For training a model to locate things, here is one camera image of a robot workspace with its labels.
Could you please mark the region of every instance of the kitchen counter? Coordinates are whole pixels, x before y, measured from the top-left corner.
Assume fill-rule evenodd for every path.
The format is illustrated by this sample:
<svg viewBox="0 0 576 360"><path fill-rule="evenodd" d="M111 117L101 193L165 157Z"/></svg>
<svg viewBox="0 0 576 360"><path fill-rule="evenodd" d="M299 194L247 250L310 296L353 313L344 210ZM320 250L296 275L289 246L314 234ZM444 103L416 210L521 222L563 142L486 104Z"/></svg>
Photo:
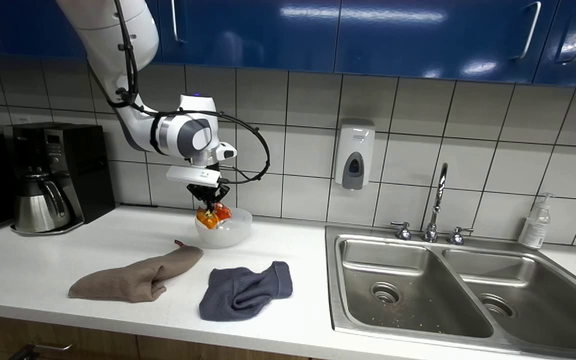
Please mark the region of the kitchen counter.
<svg viewBox="0 0 576 360"><path fill-rule="evenodd" d="M310 359L519 356L464 344L452 348L414 338L332 331L324 229L299 222L254 220L247 242L227 250L204 250L204 259L193 271L166 283L169 290L156 303L125 304L67 296L79 278L173 253L174 240L198 242L193 215L118 209L71 234L38 239L0 229L0 317ZM551 246L544 254L576 275L574 249ZM247 323L204 323L198 317L213 268L247 267L261 272L273 260L290 265L290 298L271 303Z"/></svg>

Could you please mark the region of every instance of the black coffee maker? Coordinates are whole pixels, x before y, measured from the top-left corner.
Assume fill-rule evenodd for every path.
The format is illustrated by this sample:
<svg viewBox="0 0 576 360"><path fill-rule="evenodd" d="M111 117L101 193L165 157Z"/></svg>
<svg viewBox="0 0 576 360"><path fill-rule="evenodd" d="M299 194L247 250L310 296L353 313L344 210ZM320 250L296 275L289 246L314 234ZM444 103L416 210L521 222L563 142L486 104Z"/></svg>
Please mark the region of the black coffee maker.
<svg viewBox="0 0 576 360"><path fill-rule="evenodd" d="M114 209L103 126L14 126L18 234L63 234Z"/></svg>

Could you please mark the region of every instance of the white tile wall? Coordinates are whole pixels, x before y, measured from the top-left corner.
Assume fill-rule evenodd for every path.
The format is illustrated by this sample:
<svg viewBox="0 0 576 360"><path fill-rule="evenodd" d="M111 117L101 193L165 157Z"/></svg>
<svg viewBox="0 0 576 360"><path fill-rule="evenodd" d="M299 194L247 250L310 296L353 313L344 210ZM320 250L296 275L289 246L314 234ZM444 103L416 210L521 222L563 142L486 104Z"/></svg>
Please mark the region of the white tile wall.
<svg viewBox="0 0 576 360"><path fill-rule="evenodd" d="M454 82L401 81L393 132L443 137Z"/></svg>
<svg viewBox="0 0 576 360"><path fill-rule="evenodd" d="M379 132L390 131L397 79L347 77L340 121L371 121Z"/></svg>
<svg viewBox="0 0 576 360"><path fill-rule="evenodd" d="M176 107L179 92L200 92L216 97L220 111L263 126L273 173L261 184L233 187L227 197L227 204L257 216L360 226L408 220L421 229L430 216L434 173L449 160L443 232L475 226L476 236L513 240L535 194L555 193L548 242L576 244L573 89L156 65L141 81L153 107ZM331 178L340 118L379 126L372 182L360 193ZM169 165L182 163L130 148L83 65L0 58L0 132L10 137L12 124L37 121L105 126L121 203L196 206L165 178ZM240 150L239 160L223 167L227 178L236 178L233 167L254 171L263 163L251 134L223 123L220 138Z"/></svg>

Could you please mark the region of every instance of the double sink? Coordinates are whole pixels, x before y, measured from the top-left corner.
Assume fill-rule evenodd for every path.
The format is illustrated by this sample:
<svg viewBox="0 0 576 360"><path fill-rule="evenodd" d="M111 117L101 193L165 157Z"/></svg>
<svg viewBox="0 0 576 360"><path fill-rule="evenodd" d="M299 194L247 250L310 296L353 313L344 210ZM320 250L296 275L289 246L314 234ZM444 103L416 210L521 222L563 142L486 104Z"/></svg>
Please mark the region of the double sink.
<svg viewBox="0 0 576 360"><path fill-rule="evenodd" d="M519 244L326 229L337 331L576 359L576 278Z"/></svg>

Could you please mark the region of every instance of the chrome faucet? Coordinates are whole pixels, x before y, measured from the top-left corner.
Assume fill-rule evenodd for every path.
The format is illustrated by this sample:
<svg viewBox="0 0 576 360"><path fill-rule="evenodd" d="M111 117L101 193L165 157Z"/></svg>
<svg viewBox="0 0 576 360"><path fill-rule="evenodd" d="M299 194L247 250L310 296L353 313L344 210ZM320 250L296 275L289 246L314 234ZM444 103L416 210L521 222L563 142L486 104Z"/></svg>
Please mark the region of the chrome faucet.
<svg viewBox="0 0 576 360"><path fill-rule="evenodd" d="M443 206L443 199L444 199L444 191L447 191L447 176L449 176L449 163L444 163L444 167L443 167L441 184L436 188L434 206L433 206L433 219L430 219L426 232L425 232L425 240L428 240L428 242L436 240L436 219L441 215L441 206Z"/></svg>

